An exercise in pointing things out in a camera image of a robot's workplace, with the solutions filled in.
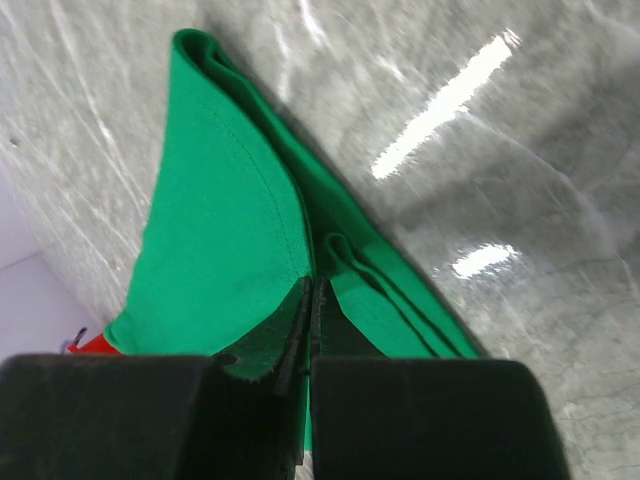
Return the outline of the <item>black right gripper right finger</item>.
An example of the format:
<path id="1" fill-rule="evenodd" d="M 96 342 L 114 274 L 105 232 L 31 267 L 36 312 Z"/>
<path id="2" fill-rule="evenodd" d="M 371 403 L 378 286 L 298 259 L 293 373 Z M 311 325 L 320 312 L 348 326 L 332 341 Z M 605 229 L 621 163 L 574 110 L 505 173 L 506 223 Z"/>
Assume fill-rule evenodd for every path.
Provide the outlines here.
<path id="1" fill-rule="evenodd" d="M 498 359 L 386 357 L 314 288 L 310 415 L 318 479 L 566 479 L 538 380 Z"/>

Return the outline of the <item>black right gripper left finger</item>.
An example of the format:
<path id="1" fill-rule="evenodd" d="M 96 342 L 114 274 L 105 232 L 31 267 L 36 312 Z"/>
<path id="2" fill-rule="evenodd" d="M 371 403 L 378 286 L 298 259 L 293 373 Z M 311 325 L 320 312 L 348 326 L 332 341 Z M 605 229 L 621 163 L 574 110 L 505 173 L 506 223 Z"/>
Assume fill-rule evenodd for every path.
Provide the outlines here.
<path id="1" fill-rule="evenodd" d="M 5 479 L 291 479 L 311 282 L 212 356 L 28 354 L 1 366 Z"/>

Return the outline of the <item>green t-shirt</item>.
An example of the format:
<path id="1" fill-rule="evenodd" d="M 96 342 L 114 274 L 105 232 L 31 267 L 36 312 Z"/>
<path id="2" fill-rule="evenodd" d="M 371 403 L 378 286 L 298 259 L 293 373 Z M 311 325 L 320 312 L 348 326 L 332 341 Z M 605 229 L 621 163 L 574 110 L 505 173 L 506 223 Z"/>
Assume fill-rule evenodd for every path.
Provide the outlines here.
<path id="1" fill-rule="evenodd" d="M 392 358 L 476 358 L 478 346 L 208 33 L 171 40 L 164 150 L 122 311 L 124 355 L 214 355 L 302 278 Z"/>

